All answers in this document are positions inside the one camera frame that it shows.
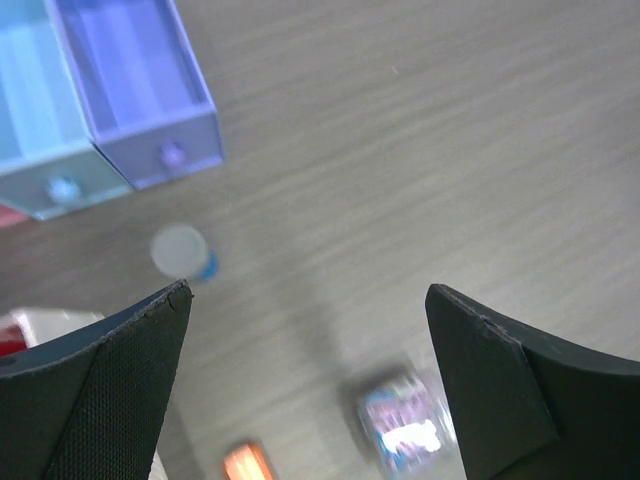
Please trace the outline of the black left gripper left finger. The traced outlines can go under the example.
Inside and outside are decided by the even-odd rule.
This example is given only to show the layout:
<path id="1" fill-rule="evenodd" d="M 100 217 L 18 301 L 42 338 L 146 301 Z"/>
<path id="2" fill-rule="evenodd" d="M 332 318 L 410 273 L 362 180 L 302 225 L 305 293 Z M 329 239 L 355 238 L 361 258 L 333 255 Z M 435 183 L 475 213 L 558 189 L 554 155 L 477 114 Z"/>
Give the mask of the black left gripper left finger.
<path id="1" fill-rule="evenodd" d="M 146 479 L 192 304 L 177 281 L 1 359 L 4 479 Z"/>

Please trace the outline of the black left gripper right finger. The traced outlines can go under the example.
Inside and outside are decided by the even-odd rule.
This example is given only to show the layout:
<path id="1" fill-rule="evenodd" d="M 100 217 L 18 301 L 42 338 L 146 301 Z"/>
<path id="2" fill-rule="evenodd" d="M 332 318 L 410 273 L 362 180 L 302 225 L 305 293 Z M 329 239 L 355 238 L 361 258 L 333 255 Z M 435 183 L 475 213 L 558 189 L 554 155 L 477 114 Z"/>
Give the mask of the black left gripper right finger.
<path id="1" fill-rule="evenodd" d="M 469 479 L 636 479 L 639 364 L 443 284 L 428 326 Z"/>

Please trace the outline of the pink drawer box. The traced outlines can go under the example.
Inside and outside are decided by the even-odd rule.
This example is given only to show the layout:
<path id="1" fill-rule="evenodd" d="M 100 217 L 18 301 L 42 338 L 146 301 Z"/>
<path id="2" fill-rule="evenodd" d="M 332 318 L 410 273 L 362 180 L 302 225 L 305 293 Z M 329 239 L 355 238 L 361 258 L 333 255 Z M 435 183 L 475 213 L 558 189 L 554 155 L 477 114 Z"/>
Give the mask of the pink drawer box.
<path id="1" fill-rule="evenodd" d="M 9 228 L 24 222 L 31 221 L 32 218 L 23 212 L 6 205 L 0 205 L 0 228 Z"/>

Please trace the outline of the light blue drawer box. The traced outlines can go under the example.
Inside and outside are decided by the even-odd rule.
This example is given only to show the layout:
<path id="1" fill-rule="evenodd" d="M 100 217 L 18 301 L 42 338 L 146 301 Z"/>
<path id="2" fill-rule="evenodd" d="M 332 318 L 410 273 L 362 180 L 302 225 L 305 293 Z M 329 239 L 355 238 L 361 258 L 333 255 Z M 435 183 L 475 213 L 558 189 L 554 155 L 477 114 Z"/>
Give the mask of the light blue drawer box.
<path id="1" fill-rule="evenodd" d="M 45 221 L 131 190 L 92 142 L 47 2 L 2 2 L 2 205 Z"/>

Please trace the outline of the purple drawer box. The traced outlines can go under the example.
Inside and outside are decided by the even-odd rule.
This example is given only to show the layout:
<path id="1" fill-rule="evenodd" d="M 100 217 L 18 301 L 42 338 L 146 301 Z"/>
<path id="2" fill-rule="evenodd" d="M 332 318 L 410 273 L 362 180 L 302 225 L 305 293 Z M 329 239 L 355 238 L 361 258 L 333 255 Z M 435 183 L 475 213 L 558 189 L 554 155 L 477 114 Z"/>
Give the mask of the purple drawer box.
<path id="1" fill-rule="evenodd" d="M 137 189 L 219 165 L 217 109 L 172 1 L 54 1 L 93 143 Z"/>

